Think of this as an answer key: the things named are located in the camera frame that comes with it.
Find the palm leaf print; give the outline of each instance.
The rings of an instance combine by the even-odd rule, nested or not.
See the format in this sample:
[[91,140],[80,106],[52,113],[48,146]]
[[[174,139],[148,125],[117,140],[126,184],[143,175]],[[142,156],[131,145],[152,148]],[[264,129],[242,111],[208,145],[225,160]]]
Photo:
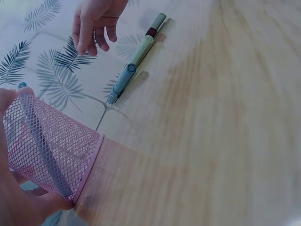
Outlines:
[[68,68],[60,67],[55,64],[56,50],[49,50],[39,56],[37,66],[38,78],[41,81],[39,84],[42,87],[42,92],[46,96],[50,96],[50,105],[54,108],[63,111],[68,105],[68,102],[73,102],[73,99],[85,98],[81,91],[83,88],[78,84],[77,75],[73,74]]
[[109,93],[111,92],[112,88],[114,87],[114,85],[116,84],[118,78],[120,76],[120,73],[118,73],[118,75],[116,76],[116,80],[109,80],[110,83],[106,84],[106,87],[104,87],[103,89],[103,93],[106,93],[108,95],[106,95],[104,98],[109,97]]
[[57,53],[55,60],[57,65],[67,67],[71,72],[74,72],[75,69],[80,69],[79,65],[89,65],[96,59],[96,57],[90,56],[87,51],[81,56],[75,48],[71,36],[69,36],[67,46],[64,49],[65,53]]
[[61,3],[58,0],[45,0],[39,7],[36,7],[28,14],[24,32],[45,26],[47,22],[55,18],[61,10]]
[[23,75],[20,71],[25,68],[26,61],[29,59],[30,43],[25,41],[15,45],[4,57],[0,64],[0,85],[8,83],[16,85],[22,81]]
[[118,45],[115,47],[117,54],[122,58],[129,59],[141,42],[142,38],[142,34],[137,34],[136,36],[130,34],[129,36],[122,37],[118,42]]

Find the wood grain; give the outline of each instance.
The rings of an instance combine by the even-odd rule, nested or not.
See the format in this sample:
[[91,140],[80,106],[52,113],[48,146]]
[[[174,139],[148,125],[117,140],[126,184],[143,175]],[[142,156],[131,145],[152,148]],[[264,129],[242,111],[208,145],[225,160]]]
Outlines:
[[77,215],[92,226],[289,225],[301,217],[300,1],[186,0],[169,16],[143,61],[149,76],[124,94],[127,117],[103,119],[107,146]]

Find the pink mesh pencil cup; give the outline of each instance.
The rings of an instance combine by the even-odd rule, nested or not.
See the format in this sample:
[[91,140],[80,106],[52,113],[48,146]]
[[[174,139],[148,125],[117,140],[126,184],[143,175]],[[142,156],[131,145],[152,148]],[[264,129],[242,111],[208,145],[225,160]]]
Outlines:
[[37,99],[29,87],[17,91],[3,123],[10,168],[75,203],[103,135]]

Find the pen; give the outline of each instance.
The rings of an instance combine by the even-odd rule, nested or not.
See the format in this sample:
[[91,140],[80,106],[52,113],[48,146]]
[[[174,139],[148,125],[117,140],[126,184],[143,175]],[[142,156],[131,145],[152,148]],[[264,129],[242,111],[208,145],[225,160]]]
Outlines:
[[[25,82],[21,82],[18,85],[18,89],[27,87]],[[53,182],[59,192],[64,197],[69,197],[73,194],[70,186],[68,185],[65,177],[63,176],[57,162],[50,150],[50,146],[46,141],[46,138],[43,134],[43,129],[40,124],[40,121],[33,109],[32,103],[25,99],[26,96],[24,94],[21,95],[21,99],[25,109],[25,115],[28,120],[29,129],[31,135],[35,141],[36,147],[40,152],[40,155],[48,169],[49,174],[51,175]]]
[[130,63],[126,66],[126,68],[123,70],[122,74],[118,78],[116,84],[112,88],[110,95],[107,99],[107,102],[109,104],[114,104],[117,99],[121,96],[123,91],[125,90],[127,84],[132,79],[132,77],[136,74],[137,67],[135,64]]
[[137,49],[133,53],[132,57],[130,58],[129,63],[139,66],[142,59],[147,54],[148,50],[151,48],[153,42],[153,37],[151,37],[150,35],[145,35],[142,41],[139,43]]
[[158,32],[159,27],[163,24],[164,20],[166,19],[166,15],[164,13],[159,13],[155,21],[152,23],[149,30],[146,32],[145,35],[150,35],[151,37],[155,37]]

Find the hand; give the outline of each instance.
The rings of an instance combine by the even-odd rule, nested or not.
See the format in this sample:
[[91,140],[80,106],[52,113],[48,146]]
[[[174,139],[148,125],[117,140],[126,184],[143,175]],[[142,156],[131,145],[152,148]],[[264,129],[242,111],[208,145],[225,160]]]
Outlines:
[[84,0],[75,10],[72,38],[80,54],[86,49],[97,55],[95,42],[103,51],[109,50],[104,28],[110,41],[116,42],[116,24],[128,0]]
[[10,172],[3,115],[15,96],[14,90],[0,89],[0,225],[40,226],[54,212],[70,210],[72,202],[40,187],[23,191],[19,184],[26,179]]

